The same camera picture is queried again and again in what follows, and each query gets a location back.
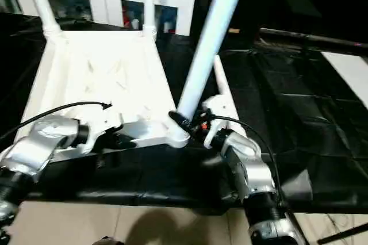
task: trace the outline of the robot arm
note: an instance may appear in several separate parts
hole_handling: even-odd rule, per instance
[[[55,151],[86,143],[88,135],[89,127],[78,120],[47,116],[7,149],[0,161],[0,227],[12,223]]]
[[[192,123],[179,113],[170,117],[206,148],[214,148],[230,167],[239,199],[249,222],[254,245],[302,245],[304,239],[277,203],[271,171],[261,158],[258,144],[227,128],[224,120],[213,119],[210,109]]]

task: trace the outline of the white pole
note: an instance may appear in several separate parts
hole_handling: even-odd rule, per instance
[[[198,106],[213,66],[214,56],[223,42],[237,2],[238,0],[212,0],[177,110],[189,120],[193,118]],[[187,136],[178,127],[172,135],[174,140],[184,140]]]
[[[153,36],[156,41],[157,29],[155,25],[155,5],[154,0],[144,0],[144,25],[145,36]]]
[[[222,94],[226,99],[226,108],[229,113],[229,117],[235,118],[236,120],[239,119],[239,115],[237,114],[236,106],[234,103],[234,99],[232,98],[231,90],[229,87],[228,80],[225,75],[223,64],[221,63],[221,59],[219,55],[214,57],[214,64],[213,64],[214,75],[216,77],[216,83],[218,87],[218,91]],[[242,136],[246,137],[246,131],[244,128],[239,124],[230,121],[229,122],[230,128],[233,129],[235,132],[241,134]]]
[[[45,36],[50,36],[56,33],[58,34],[61,31],[60,26],[57,24],[53,16],[52,9],[48,0],[35,1],[37,10],[40,13]]]

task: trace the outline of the black tablecloth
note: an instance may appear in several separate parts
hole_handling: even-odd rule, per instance
[[[59,23],[64,30],[121,30],[86,21]],[[45,40],[34,17],[0,14],[0,29],[0,131],[5,132],[20,121]],[[161,35],[157,46],[177,103],[195,45],[188,37]],[[220,56],[240,119],[277,154],[293,210],[368,213],[368,111],[322,54],[258,47]],[[203,99],[216,93],[211,75]],[[206,213],[239,204],[227,166],[195,142],[182,149],[161,145],[106,154],[104,163],[97,168],[95,156],[53,163],[29,199],[184,206]]]

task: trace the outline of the tiled floor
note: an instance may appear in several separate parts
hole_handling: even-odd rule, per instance
[[[336,228],[327,215],[297,214],[312,242]],[[332,215],[340,231],[368,221],[364,215]],[[26,202],[14,224],[10,245],[92,245],[114,236],[127,245],[250,245],[242,210],[201,216],[181,208]],[[366,234],[333,245],[366,244]]]

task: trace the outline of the black cable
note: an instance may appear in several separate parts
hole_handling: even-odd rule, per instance
[[[257,137],[261,140],[261,142],[266,147],[266,149],[267,149],[267,151],[270,155],[271,161],[272,161],[272,163],[274,165],[274,169],[275,169],[276,182],[277,182],[276,183],[276,188],[277,188],[277,191],[279,193],[281,201],[285,202],[285,200],[283,199],[283,193],[282,193],[282,190],[281,190],[281,181],[280,181],[280,176],[279,176],[279,173],[278,173],[278,167],[277,167],[277,163],[276,163],[276,160],[275,160],[275,157],[274,157],[274,153],[272,152],[271,148],[267,145],[264,138],[252,126],[250,126],[249,124],[247,124],[243,121],[236,120],[235,118],[232,118],[232,117],[223,117],[223,116],[216,116],[216,115],[211,115],[211,118],[218,119],[218,120],[228,120],[228,121],[232,121],[234,123],[239,123],[241,126],[243,126],[245,128],[248,128],[254,134],[257,135]]]
[[[3,140],[4,138],[6,138],[8,135],[10,135],[11,133],[15,132],[16,130],[26,126],[27,124],[30,124],[36,120],[39,120],[42,117],[45,117],[49,114],[55,113],[57,111],[63,110],[63,109],[67,109],[70,107],[74,107],[74,106],[79,106],[79,105],[101,105],[103,110],[111,107],[111,104],[106,104],[103,102],[98,102],[98,101],[80,101],[80,102],[74,102],[74,103],[70,103],[70,104],[65,104],[56,108],[53,108],[49,111],[46,111],[44,113],[38,114],[24,122],[22,122],[21,124],[18,124],[17,126],[13,127],[12,129],[8,130],[6,133],[4,133],[2,136],[0,136],[0,141]]]

